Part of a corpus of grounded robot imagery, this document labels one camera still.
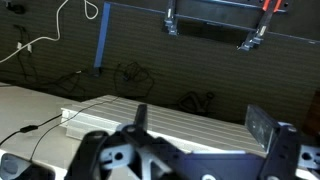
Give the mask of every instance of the white cable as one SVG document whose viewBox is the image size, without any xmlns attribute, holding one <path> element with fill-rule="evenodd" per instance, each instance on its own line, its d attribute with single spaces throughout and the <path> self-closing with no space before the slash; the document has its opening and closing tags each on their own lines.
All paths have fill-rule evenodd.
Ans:
<svg viewBox="0 0 320 180">
<path fill-rule="evenodd" d="M 44 37 L 39 37 L 39 38 L 37 38 L 37 39 L 34 39 L 33 41 L 25 44 L 25 45 L 22 46 L 20 49 L 18 49 L 18 50 L 16 50 L 15 52 L 13 52 L 13 53 L 12 53 L 11 55 L 9 55 L 8 57 L 2 59 L 2 60 L 0 61 L 0 63 L 6 62 L 6 61 L 9 60 L 12 56 L 14 56 L 14 55 L 16 55 L 18 52 L 20 52 L 22 49 L 28 47 L 29 45 L 31 45 L 31 44 L 39 41 L 39 40 L 45 40 L 45 39 L 46 39 L 46 40 L 50 40 L 50 41 L 59 41 L 59 40 L 60 40 L 59 14 L 60 14 L 60 10 L 63 8 L 63 6 L 64 6 L 68 1 L 69 1 L 69 0 L 65 0 L 65 1 L 60 5 L 60 7 L 58 8 L 57 13 L 56 13 L 57 38 L 54 39 L 54 38 L 50 38 L 50 37 L 44 36 Z M 90 19 L 90 20 L 96 18 L 97 15 L 98 15 L 98 13 L 99 13 L 98 7 L 97 7 L 96 5 L 88 2 L 87 0 L 84 0 L 84 2 L 85 2 L 84 9 L 85 9 L 86 17 L 87 17 L 88 19 Z M 95 14 L 94 16 L 92 16 L 92 17 L 89 17 L 89 16 L 88 16 L 88 13 L 87 13 L 87 4 L 89 4 L 90 6 L 92 6 L 92 7 L 94 7 L 94 8 L 96 9 L 96 14 Z"/>
</svg>

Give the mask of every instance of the dark wall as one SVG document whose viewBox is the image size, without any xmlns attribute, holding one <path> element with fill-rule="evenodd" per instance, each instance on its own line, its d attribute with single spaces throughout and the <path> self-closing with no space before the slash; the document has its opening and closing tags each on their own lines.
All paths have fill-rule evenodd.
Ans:
<svg viewBox="0 0 320 180">
<path fill-rule="evenodd" d="M 0 57 L 6 57 L 16 47 L 19 32 L 13 24 L 25 26 L 32 39 L 56 36 L 55 13 L 61 2 L 25 1 L 28 12 L 22 16 L 2 6 Z M 102 9 L 102 1 L 91 2 Z M 188 91 L 196 91 L 201 96 L 212 91 L 216 96 L 210 109 L 211 117 L 242 122 L 247 104 L 257 104 L 276 119 L 301 126 L 320 83 L 319 46 L 269 35 L 258 50 L 241 52 L 233 45 L 220 42 L 168 36 L 161 32 L 162 19 L 158 14 L 112 7 L 103 58 L 103 67 L 107 69 L 100 78 L 81 75 L 79 85 L 86 90 L 86 97 L 82 97 L 81 88 L 71 93 L 55 85 L 38 90 L 79 100 L 116 94 L 113 75 L 117 64 L 136 61 L 148 68 L 155 80 L 149 96 L 140 101 L 175 104 Z M 61 40 L 34 44 L 32 59 L 39 75 L 56 79 L 91 67 L 100 20 L 101 11 L 96 20 L 89 21 L 84 16 L 83 1 L 70 0 L 60 15 Z M 0 64 L 0 70 L 21 73 L 16 58 Z M 17 74 L 0 72 L 0 79 L 25 84 L 23 76 Z M 121 88 L 128 88 L 130 95 L 136 95 L 146 92 L 149 85 L 150 82 L 144 82 L 138 87 Z"/>
</svg>

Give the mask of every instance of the table surface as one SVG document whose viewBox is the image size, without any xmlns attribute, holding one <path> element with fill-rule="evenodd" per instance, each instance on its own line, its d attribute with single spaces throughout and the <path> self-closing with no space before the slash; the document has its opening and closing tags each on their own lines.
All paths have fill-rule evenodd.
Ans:
<svg viewBox="0 0 320 180">
<path fill-rule="evenodd" d="M 4 139 L 21 127 L 43 123 L 60 114 L 61 107 L 73 103 L 76 102 L 24 88 L 1 87 L 0 139 Z M 39 138 L 60 121 L 61 118 L 58 118 L 36 131 L 13 136 L 0 147 L 0 158 L 5 151 L 29 159 Z M 79 140 L 66 136 L 65 128 L 57 127 L 43 138 L 33 159 L 65 170 L 68 169 L 79 145 Z M 118 169 L 112 172 L 110 179 L 128 179 L 128 173 L 126 169 Z"/>
<path fill-rule="evenodd" d="M 243 30 L 254 30 L 263 15 L 262 10 L 208 2 L 210 0 L 177 0 L 176 16 L 210 22 Z M 117 6 L 165 13 L 167 0 L 106 0 Z M 293 0 L 288 13 L 275 13 L 269 32 L 281 36 L 320 43 L 319 0 Z"/>
</svg>

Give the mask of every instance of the screw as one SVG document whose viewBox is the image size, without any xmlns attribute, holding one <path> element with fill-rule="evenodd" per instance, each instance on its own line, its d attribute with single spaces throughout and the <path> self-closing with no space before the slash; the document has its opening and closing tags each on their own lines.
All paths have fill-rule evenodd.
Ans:
<svg viewBox="0 0 320 180">
<path fill-rule="evenodd" d="M 295 127 L 293 127 L 293 126 L 289 126 L 288 130 L 291 131 L 291 132 L 297 132 L 297 129 Z"/>
<path fill-rule="evenodd" d="M 280 179 L 276 176 L 268 176 L 267 180 L 280 180 Z"/>
<path fill-rule="evenodd" d="M 202 176 L 202 180 L 216 180 L 216 178 L 210 174 L 205 174 Z"/>
<path fill-rule="evenodd" d="M 134 132 L 135 130 L 136 130 L 136 128 L 133 127 L 133 126 L 130 126 L 130 127 L 128 127 L 128 129 L 127 129 L 128 132 Z"/>
</svg>

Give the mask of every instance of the red clamp handle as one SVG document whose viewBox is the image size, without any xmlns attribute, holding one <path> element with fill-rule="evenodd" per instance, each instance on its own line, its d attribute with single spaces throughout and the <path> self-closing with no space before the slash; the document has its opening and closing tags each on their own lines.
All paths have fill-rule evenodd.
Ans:
<svg viewBox="0 0 320 180">
<path fill-rule="evenodd" d="M 266 11 L 268 9 L 268 6 L 271 1 L 276 1 L 276 0 L 265 0 L 263 8 L 262 8 L 264 11 Z M 279 10 L 281 2 L 282 2 L 282 0 L 277 1 L 276 7 L 274 8 L 273 12 L 277 12 Z"/>
</svg>

